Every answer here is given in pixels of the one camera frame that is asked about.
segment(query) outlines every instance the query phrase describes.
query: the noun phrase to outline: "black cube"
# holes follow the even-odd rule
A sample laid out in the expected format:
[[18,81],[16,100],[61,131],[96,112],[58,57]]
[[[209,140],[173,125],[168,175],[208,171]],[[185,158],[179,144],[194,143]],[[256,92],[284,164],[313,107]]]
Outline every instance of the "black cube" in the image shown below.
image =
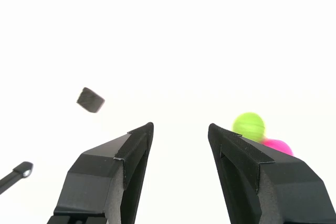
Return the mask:
[[77,103],[91,113],[97,113],[105,100],[88,88],[83,88]]

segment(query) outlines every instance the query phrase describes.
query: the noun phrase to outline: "ball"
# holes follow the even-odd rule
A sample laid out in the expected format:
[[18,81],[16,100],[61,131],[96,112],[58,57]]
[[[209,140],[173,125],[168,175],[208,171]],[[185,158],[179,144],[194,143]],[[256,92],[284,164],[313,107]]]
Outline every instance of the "ball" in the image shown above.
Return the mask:
[[248,112],[237,117],[232,131],[260,143],[264,139],[265,124],[258,114]]
[[265,139],[262,144],[277,151],[286,153],[287,155],[293,156],[293,151],[290,147],[283,141],[274,139]]

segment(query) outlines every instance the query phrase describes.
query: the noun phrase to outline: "black foam cube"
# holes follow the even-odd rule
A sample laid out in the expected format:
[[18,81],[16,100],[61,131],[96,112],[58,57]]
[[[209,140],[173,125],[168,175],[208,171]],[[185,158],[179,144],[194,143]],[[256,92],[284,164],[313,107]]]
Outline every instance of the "black foam cube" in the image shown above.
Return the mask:
[[105,100],[88,88],[83,88],[77,103],[91,113],[97,113]]

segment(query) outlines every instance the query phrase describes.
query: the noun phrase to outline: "pink ball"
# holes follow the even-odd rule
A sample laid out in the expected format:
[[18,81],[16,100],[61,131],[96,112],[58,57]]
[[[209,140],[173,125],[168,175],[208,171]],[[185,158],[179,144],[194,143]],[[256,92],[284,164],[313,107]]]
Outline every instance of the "pink ball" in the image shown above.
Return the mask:
[[274,140],[274,139],[265,139],[262,144],[264,144],[267,147],[270,147],[272,149],[275,149],[277,151],[286,153],[288,155],[293,156],[293,152],[290,149],[290,147],[283,141],[280,140]]

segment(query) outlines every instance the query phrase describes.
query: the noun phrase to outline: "green ball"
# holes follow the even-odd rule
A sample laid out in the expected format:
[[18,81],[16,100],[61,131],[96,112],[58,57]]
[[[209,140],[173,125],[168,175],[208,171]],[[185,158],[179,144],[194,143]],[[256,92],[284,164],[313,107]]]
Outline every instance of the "green ball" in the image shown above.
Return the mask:
[[237,117],[232,131],[259,143],[264,139],[265,124],[258,114],[248,112]]

